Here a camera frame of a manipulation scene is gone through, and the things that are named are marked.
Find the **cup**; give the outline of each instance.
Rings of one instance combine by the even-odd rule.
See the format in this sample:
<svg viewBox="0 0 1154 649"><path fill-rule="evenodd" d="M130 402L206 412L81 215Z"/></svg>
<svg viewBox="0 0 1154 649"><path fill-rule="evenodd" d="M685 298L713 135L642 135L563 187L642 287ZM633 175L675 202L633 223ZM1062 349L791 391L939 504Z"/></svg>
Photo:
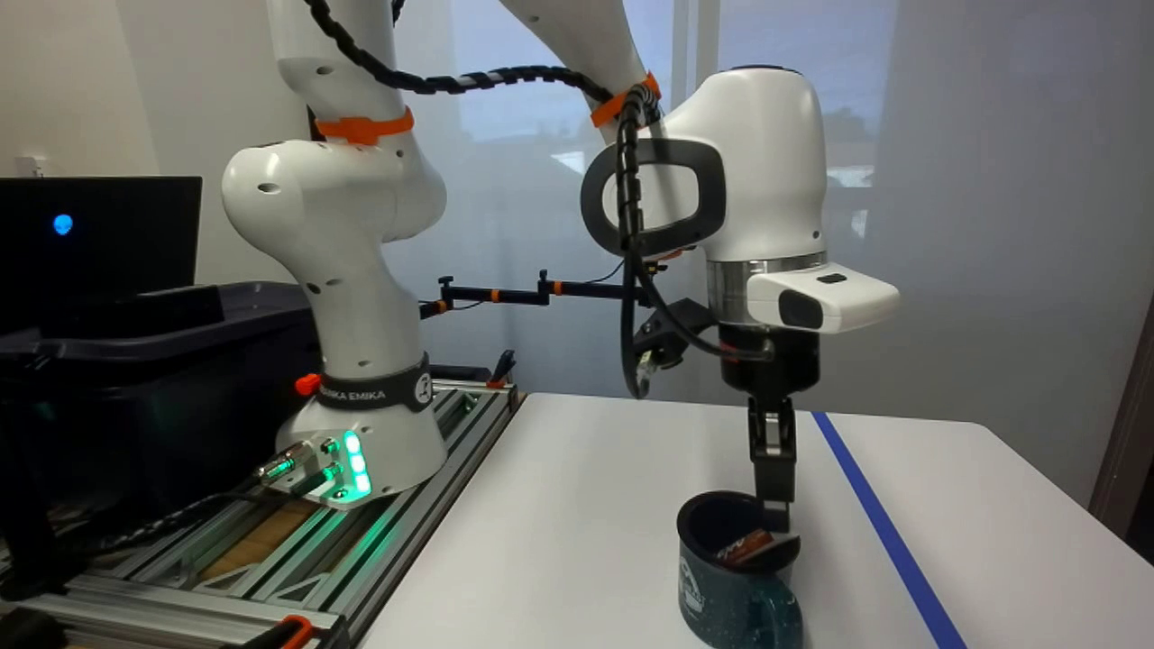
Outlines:
<svg viewBox="0 0 1154 649"><path fill-rule="evenodd" d="M696 637L717 649L800 649L800 604L784 579L800 540L773 533L752 495L712 489L683 504L678 604Z"/></svg>

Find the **blue tape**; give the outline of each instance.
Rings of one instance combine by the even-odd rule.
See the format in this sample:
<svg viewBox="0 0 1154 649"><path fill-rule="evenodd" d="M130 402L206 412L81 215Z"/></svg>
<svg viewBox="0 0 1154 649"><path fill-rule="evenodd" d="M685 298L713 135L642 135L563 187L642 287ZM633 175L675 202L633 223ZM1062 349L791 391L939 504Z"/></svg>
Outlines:
<svg viewBox="0 0 1154 649"><path fill-rule="evenodd" d="M862 502L865 519L874 521L880 544L889 546L915 614L922 616L922 623L929 627L933 640L944 649L963 649L963 634L961 627L950 619L940 599L933 595L928 572L915 565L911 550L904 546L895 519L889 514L889 508L880 504L880 498L874 495L865 472L860 467L854 454L843 448L836 425L830 420L827 412L814 412L814 420L843 472L843 479L850 484L850 489Z"/></svg>

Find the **computer monitor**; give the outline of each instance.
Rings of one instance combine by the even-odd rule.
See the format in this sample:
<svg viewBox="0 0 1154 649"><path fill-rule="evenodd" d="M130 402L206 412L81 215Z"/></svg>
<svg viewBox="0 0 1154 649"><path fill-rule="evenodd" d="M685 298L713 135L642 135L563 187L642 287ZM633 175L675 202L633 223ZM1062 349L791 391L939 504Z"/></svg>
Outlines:
<svg viewBox="0 0 1154 649"><path fill-rule="evenodd" d="M64 298L194 282L199 175L0 180L0 336Z"/></svg>

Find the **table surface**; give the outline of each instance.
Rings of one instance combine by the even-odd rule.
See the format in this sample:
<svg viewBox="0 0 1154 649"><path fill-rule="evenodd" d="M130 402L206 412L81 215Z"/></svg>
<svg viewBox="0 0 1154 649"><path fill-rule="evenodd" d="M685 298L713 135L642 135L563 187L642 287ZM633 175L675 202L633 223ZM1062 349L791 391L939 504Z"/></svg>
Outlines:
<svg viewBox="0 0 1154 649"><path fill-rule="evenodd" d="M1149 646L1154 571L988 429L797 413L797 454L807 646ZM366 646L701 646L675 514L752 484L743 408L538 391Z"/></svg>

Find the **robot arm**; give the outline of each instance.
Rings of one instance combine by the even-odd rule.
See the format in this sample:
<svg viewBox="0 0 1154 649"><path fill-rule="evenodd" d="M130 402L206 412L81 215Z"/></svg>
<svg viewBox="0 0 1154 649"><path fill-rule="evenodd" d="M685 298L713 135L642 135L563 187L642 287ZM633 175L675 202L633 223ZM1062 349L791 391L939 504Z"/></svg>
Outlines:
<svg viewBox="0 0 1154 649"><path fill-rule="evenodd" d="M308 3L268 0L268 12L278 68L328 135L247 146L224 172L227 215L308 287L325 354L325 381L281 431L268 484L354 508L445 460L420 307L380 248L433 227L445 185L397 89L342 56ZM332 15L360 45L392 56L386 3L342 0Z"/></svg>
<svg viewBox="0 0 1154 649"><path fill-rule="evenodd" d="M647 81L620 0L503 0L569 68L625 93ZM827 156L810 86L791 68L712 74L640 133L642 253L703 245L720 325L836 336L883 319L898 287L827 263ZM618 151L583 175L583 223L620 248Z"/></svg>
<svg viewBox="0 0 1154 649"><path fill-rule="evenodd" d="M386 0L268 3L281 74L328 133L328 144L242 151L224 175L235 227L310 287L325 349L325 387L288 425L284 456L268 479L346 508L414 488L445 460L426 412L420 309L380 254L381 241L410 238L440 215L445 185L426 164L397 89L380 81L366 56L342 55L325 36L332 26L318 27L318 19L336 19L367 56L388 66ZM712 74L665 120L636 115L640 86L655 93L655 81L640 61L620 0L505 6L578 72L529 74L589 89L595 126L614 144L582 187L595 241L620 253L626 269L640 269L642 254L703 245L720 376L752 391L755 460L765 456L758 489L794 502L794 465L784 465L794 460L791 391L820 378L814 336L874 325L898 301L891 286L827 263L814 93L797 72L738 68Z"/></svg>
<svg viewBox="0 0 1154 649"><path fill-rule="evenodd" d="M647 86L620 0L505 0L505 6L618 97ZM583 175L583 223L604 248L636 265L660 307L655 325L675 325L683 339L703 327L701 309L690 309L693 325L678 325L640 259L703 245L708 313L720 327L720 346L696 341L713 349L726 381L747 391L758 498L776 530L791 533L797 465L791 391L820 381L820 336L878 325L898 307L898 287L889 282L827 263L820 102L791 68L732 68L651 126L633 126L651 120L626 115L633 102L607 105L614 120L595 126L614 146Z"/></svg>

